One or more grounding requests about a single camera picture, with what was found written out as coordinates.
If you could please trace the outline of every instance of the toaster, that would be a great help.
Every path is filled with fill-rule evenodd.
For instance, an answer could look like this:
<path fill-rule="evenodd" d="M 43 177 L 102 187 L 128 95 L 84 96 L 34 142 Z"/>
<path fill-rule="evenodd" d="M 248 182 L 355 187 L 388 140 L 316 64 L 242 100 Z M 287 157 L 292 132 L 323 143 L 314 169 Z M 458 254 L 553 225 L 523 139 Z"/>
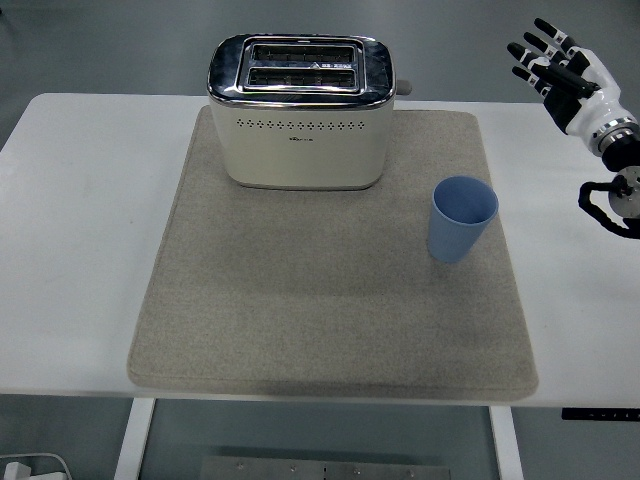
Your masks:
<path fill-rule="evenodd" d="M 224 166 L 239 184 L 354 190 L 382 175 L 396 94 L 382 43 L 238 35 L 215 50 L 207 83 Z"/>

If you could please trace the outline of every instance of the toaster lever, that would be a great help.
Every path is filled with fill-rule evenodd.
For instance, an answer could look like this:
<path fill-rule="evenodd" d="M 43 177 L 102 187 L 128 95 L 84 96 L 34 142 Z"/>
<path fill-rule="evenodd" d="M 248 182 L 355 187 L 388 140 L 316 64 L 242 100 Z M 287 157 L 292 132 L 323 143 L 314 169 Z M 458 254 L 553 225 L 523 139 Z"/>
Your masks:
<path fill-rule="evenodd" d="M 409 95 L 413 90 L 413 85 L 409 80 L 398 80 L 396 82 L 396 94 L 397 95 Z"/>

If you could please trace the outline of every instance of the robotic arm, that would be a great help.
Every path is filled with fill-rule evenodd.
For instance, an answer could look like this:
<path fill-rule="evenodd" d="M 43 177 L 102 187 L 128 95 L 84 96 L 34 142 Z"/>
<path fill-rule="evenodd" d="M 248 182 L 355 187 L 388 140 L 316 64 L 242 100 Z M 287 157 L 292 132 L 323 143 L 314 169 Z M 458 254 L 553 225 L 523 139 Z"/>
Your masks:
<path fill-rule="evenodd" d="M 553 25 L 537 18 L 535 26 L 559 46 L 548 44 L 531 33 L 524 39 L 538 55 L 512 42 L 509 52 L 525 68 L 513 73 L 531 85 L 544 106 L 566 135 L 580 137 L 604 166 L 617 172 L 610 183 L 587 182 L 580 188 L 578 205 L 610 232 L 640 239 L 640 126 L 620 103 L 620 87 L 591 51 Z M 625 227 L 612 221 L 591 202 L 593 191 L 609 194 L 611 209 L 622 217 Z"/>

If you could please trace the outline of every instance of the white wire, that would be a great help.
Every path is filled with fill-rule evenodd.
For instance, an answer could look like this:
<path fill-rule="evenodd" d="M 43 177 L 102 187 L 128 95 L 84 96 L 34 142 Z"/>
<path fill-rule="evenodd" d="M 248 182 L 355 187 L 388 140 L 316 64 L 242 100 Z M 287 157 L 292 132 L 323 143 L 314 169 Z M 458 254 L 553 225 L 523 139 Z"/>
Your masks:
<path fill-rule="evenodd" d="M 62 467 L 64 468 L 64 473 L 67 475 L 67 480 L 73 480 L 71 478 L 71 474 L 69 473 L 69 468 L 67 464 L 64 463 L 64 460 L 60 455 L 56 455 L 55 453 L 17 453 L 15 455 L 0 455 L 0 458 L 25 458 L 25 457 L 51 457 L 58 460 Z"/>

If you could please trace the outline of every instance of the white table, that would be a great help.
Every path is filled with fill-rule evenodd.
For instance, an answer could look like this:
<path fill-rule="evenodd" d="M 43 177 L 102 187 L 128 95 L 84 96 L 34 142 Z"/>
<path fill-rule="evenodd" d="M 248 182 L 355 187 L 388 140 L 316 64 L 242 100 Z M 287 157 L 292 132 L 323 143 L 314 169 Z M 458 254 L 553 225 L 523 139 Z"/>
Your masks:
<path fill-rule="evenodd" d="M 0 393 L 230 398 L 142 389 L 126 374 L 206 104 L 81 94 L 31 102 L 0 152 Z M 612 174 L 541 105 L 396 105 L 480 122 L 540 376 L 516 405 L 639 407 L 640 242 L 577 206 L 584 181 Z"/>

